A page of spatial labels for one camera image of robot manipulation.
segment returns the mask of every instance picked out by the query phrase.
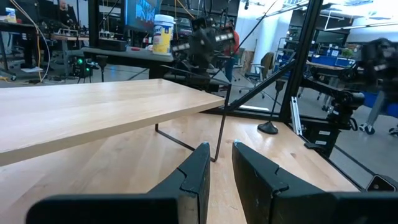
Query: black metal table leg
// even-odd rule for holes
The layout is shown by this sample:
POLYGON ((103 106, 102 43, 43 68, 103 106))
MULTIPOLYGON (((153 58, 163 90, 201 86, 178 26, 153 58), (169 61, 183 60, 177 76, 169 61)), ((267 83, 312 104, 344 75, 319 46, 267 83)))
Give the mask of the black metal table leg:
MULTIPOLYGON (((232 89, 232 85, 229 84, 228 85, 228 91, 227 91, 226 98, 225 98, 225 103, 224 103, 223 117, 221 119, 220 133, 218 134, 218 142, 217 142, 216 154, 215 154, 214 158, 212 158, 212 157, 210 158, 210 160, 212 162, 216 162, 217 159, 218 159, 218 155, 220 154, 221 140, 223 138, 224 124, 225 124, 225 119, 226 119, 229 96, 231 95, 231 89, 232 89)), ((181 145, 183 147, 186 147, 187 149, 189 149, 191 151, 195 150, 194 147, 192 147, 192 146, 190 146, 190 145, 188 145, 188 144, 186 144, 186 143, 184 143, 184 142, 182 142, 182 141, 170 136, 169 134, 164 133, 163 131, 159 130, 159 124, 155 124, 155 131, 158 132, 159 134, 165 136, 166 138, 170 139, 171 141, 173 141, 173 142, 175 142, 175 143, 177 143, 177 144, 179 144, 179 145, 181 145)))

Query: lamp base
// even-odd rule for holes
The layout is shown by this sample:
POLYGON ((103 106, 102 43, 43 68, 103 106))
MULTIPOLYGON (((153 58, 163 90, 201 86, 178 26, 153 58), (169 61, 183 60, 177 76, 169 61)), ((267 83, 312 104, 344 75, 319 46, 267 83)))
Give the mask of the lamp base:
POLYGON ((270 121, 265 124, 259 124, 257 129, 266 134, 278 134, 278 129, 270 121))

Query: wood workbench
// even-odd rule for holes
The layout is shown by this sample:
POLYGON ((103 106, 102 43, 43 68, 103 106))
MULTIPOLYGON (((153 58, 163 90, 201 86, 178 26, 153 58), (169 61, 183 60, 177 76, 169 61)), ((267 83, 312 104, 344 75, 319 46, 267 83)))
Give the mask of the wood workbench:
POLYGON ((221 106, 167 80, 2 88, 0 166, 221 106))
MULTIPOLYGON (((358 191, 285 124, 274 123, 279 134, 270 136, 257 130, 263 122, 227 117, 220 158, 211 163, 209 224, 246 223, 233 174, 235 139, 323 190, 358 191)), ((220 116, 193 114, 160 127, 192 146, 208 141, 214 153, 219 125, 220 116)), ((147 192, 190 154, 150 126, 0 167, 0 223, 23 224, 29 207, 49 195, 147 192)))

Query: white container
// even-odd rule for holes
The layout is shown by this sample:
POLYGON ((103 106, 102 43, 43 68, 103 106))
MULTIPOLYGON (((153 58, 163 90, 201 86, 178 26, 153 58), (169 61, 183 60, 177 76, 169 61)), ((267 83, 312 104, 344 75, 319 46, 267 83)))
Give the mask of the white container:
POLYGON ((167 15, 155 15, 153 53, 159 55, 171 55, 170 41, 173 39, 174 17, 167 15))

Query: monitor screen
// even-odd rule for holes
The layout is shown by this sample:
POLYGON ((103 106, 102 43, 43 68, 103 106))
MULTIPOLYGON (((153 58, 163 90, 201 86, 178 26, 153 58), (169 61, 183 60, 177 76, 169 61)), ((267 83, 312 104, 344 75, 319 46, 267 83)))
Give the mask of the monitor screen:
POLYGON ((155 15, 160 11, 159 0, 126 0, 126 27, 153 32, 155 15))

